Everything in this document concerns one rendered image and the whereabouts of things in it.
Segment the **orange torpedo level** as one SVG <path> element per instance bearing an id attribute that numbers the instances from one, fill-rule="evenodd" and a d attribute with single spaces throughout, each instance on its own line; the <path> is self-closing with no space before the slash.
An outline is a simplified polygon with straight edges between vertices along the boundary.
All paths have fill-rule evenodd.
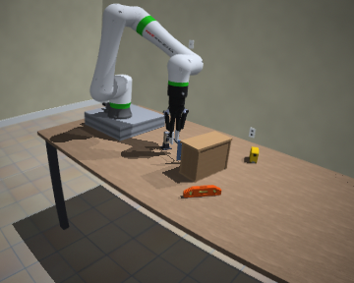
<path id="1" fill-rule="evenodd" d="M 210 186 L 196 186 L 191 187 L 183 191 L 184 198 L 199 198 L 199 197 L 211 197 L 220 196 L 221 188 L 214 185 Z"/>

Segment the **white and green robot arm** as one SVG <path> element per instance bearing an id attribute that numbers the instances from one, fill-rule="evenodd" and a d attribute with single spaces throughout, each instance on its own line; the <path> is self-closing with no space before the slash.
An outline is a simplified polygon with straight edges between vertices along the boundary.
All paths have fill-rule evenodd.
<path id="1" fill-rule="evenodd" d="M 132 79 L 126 75 L 114 76 L 124 27 L 132 28 L 170 57 L 167 95 L 178 99 L 187 97 L 190 73 L 198 74 L 202 70 L 202 58 L 176 40 L 144 9 L 111 4 L 103 12 L 99 52 L 89 88 L 91 97 L 106 106 L 104 113 L 118 120 L 132 117 Z"/>

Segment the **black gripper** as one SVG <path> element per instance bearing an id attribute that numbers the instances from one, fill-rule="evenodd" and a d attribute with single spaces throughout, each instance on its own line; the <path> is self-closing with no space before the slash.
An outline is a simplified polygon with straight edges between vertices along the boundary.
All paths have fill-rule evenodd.
<path id="1" fill-rule="evenodd" d="M 172 98 L 169 96 L 169 106 L 166 111 L 163 111 L 165 117 L 166 130 L 169 132 L 169 142 L 173 144 L 174 141 L 174 125 L 176 118 L 176 130 L 175 130 L 175 142 L 179 140 L 179 133 L 184 129 L 185 121 L 189 110 L 185 109 L 185 97 L 184 98 Z M 181 110 L 182 109 L 182 110 Z M 169 120 L 170 112 L 170 120 Z M 182 113 L 183 112 L 183 113 Z M 182 117 L 181 117 L 182 114 Z"/>

